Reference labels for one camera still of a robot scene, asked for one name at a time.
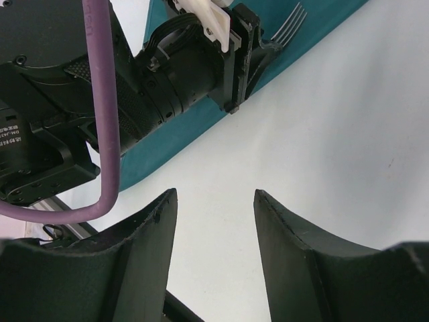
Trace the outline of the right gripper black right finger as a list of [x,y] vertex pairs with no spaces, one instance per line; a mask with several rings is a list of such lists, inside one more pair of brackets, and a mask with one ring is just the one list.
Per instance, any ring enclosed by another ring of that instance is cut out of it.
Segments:
[[428,243],[338,237],[263,190],[255,225],[272,321],[427,321]]

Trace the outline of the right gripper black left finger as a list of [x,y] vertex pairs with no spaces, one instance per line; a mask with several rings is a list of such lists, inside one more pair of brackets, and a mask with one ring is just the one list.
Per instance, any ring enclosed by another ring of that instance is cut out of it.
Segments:
[[1,241],[2,321],[159,321],[178,212],[175,189],[66,247]]

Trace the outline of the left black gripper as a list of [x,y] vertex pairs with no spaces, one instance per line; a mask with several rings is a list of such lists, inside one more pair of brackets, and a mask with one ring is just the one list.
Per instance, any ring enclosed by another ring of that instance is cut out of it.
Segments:
[[259,16],[244,3],[228,9],[232,20],[232,33],[241,45],[229,54],[226,59],[226,77],[219,94],[211,93],[209,97],[216,102],[221,111],[233,114],[240,104],[248,100],[268,66],[281,54],[282,45],[262,38],[263,29]]

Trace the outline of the silver metal fork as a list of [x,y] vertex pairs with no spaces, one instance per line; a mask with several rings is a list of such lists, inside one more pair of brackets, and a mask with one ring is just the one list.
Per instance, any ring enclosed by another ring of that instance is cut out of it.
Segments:
[[283,22],[279,30],[271,37],[271,41],[285,48],[298,33],[307,17],[307,11],[301,2],[293,8],[291,14]]

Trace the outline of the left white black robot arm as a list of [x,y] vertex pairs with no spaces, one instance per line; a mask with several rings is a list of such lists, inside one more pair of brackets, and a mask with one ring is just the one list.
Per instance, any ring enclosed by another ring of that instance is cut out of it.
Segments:
[[[197,101],[230,113],[284,47],[265,40],[246,5],[211,3],[226,21],[217,35],[194,1],[164,1],[168,18],[137,54],[114,11],[116,114],[126,152]],[[30,206],[99,175],[93,79],[81,1],[1,2],[1,200]]]

